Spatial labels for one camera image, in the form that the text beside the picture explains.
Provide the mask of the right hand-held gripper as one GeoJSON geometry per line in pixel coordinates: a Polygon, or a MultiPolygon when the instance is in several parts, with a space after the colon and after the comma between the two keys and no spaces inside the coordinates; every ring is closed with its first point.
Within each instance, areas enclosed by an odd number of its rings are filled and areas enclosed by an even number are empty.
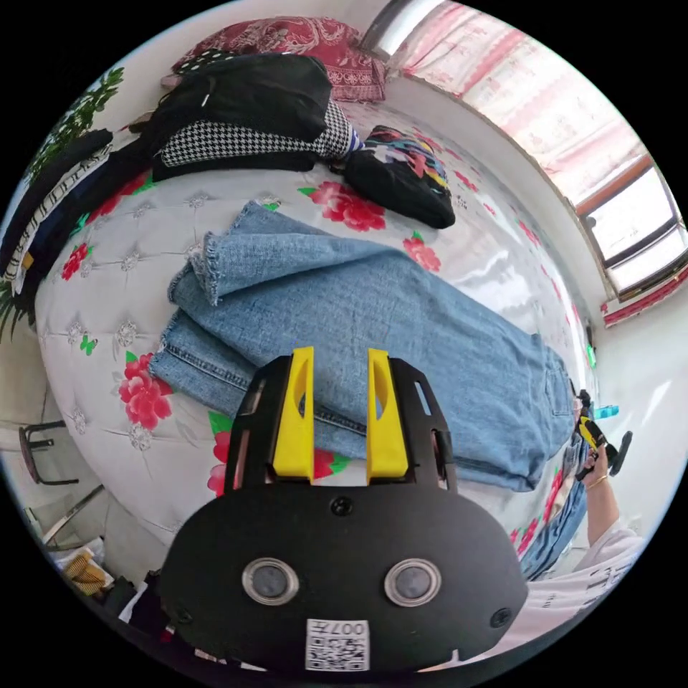
{"type": "Polygon", "coordinates": [[[598,457],[598,450],[604,447],[608,457],[608,470],[612,477],[619,473],[619,451],[613,445],[609,444],[604,433],[600,430],[598,425],[590,416],[591,411],[591,397],[587,390],[580,390],[577,395],[577,400],[580,401],[580,414],[575,432],[579,435],[588,447],[593,450],[595,458],[598,457]]]}

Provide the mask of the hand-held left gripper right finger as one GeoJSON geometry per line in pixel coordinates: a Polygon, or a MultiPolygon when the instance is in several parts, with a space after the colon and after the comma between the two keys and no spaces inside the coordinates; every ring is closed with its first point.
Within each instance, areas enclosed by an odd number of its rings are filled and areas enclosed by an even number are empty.
{"type": "Polygon", "coordinates": [[[409,468],[391,363],[368,349],[366,478],[368,484],[403,479],[409,468]]]}

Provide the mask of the person's right hand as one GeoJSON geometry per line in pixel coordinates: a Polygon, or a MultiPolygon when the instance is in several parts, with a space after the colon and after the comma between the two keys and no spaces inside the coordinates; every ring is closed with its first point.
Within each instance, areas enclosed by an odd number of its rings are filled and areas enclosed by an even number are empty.
{"type": "Polygon", "coordinates": [[[606,446],[597,450],[589,449],[583,463],[583,477],[581,482],[588,489],[594,484],[604,481],[608,476],[608,456],[606,446]]]}

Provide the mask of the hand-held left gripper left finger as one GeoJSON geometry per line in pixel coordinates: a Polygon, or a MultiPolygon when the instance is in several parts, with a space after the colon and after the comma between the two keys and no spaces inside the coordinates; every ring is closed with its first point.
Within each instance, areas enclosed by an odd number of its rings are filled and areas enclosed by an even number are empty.
{"type": "Polygon", "coordinates": [[[314,480],[314,348],[292,351],[272,459],[280,479],[314,480]]]}

